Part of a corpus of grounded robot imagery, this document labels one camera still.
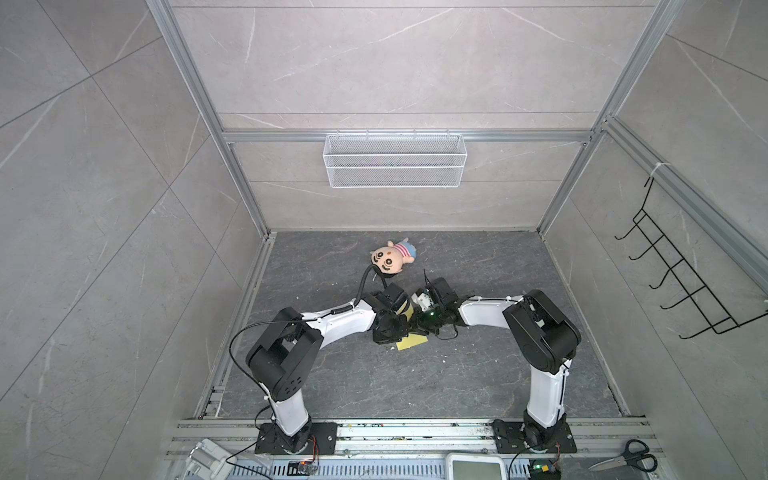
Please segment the yellow square paper sheet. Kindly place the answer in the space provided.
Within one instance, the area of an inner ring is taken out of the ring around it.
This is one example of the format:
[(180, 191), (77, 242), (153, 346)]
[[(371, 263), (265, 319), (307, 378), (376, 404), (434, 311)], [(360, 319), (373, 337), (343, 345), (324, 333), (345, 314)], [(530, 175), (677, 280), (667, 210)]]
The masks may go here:
[(419, 325), (422, 315), (423, 311), (419, 306), (411, 306), (407, 311), (407, 334), (396, 343), (398, 351), (403, 351), (428, 341), (428, 332)]

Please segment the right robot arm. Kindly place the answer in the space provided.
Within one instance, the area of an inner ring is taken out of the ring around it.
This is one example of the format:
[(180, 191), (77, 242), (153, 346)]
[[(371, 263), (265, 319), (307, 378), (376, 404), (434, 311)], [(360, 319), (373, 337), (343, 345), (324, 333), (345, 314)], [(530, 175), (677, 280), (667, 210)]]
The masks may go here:
[(509, 331), (530, 365), (529, 400), (521, 426), (526, 447), (544, 452), (566, 430), (567, 377), (581, 333), (541, 290), (520, 296), (461, 297), (445, 279), (411, 295), (409, 331), (437, 335), (442, 327), (496, 327)]

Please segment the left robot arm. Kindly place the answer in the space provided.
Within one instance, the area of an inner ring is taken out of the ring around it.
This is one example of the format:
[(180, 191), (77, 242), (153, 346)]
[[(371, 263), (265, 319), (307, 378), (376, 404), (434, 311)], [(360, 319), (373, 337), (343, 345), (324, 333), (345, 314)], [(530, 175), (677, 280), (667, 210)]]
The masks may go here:
[(246, 355), (279, 431), (296, 437), (311, 423), (302, 388), (322, 348), (364, 332), (378, 344), (397, 343), (408, 335), (414, 312), (410, 297), (396, 284), (319, 312), (280, 310)]

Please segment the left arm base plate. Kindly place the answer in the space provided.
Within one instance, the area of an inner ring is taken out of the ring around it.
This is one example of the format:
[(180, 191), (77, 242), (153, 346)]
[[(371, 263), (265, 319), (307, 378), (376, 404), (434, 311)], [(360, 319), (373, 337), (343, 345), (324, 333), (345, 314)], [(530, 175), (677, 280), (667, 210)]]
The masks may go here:
[(332, 455), (337, 442), (338, 424), (310, 420), (295, 435), (287, 435), (275, 422), (260, 426), (254, 447), (256, 454)]

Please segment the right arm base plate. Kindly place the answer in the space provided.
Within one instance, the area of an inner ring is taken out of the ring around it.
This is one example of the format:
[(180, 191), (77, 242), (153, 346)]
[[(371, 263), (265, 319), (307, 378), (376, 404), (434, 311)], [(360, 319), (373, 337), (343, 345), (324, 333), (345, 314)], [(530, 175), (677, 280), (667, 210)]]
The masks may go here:
[(500, 454), (547, 453), (573, 454), (577, 446), (562, 417), (555, 425), (543, 428), (533, 420), (504, 421), (495, 419), (490, 424), (496, 450)]

